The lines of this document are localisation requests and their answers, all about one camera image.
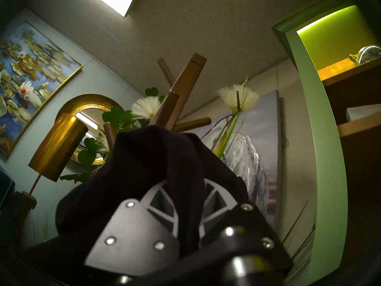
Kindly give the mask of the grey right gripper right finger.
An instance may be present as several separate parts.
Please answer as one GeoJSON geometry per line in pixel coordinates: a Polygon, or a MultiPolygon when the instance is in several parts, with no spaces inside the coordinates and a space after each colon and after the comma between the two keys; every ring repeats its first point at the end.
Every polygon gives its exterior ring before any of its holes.
{"type": "Polygon", "coordinates": [[[199,224],[202,268],[223,271],[291,271],[293,261],[259,209],[237,202],[219,184],[209,191],[199,224]]]}

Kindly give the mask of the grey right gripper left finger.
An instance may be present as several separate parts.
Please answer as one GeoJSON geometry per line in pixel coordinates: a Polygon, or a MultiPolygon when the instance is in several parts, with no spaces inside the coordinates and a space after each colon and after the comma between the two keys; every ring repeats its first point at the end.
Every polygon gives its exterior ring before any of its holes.
{"type": "Polygon", "coordinates": [[[179,260],[179,217],[164,180],[141,200],[120,203],[85,265],[127,276],[145,276],[179,260]]]}

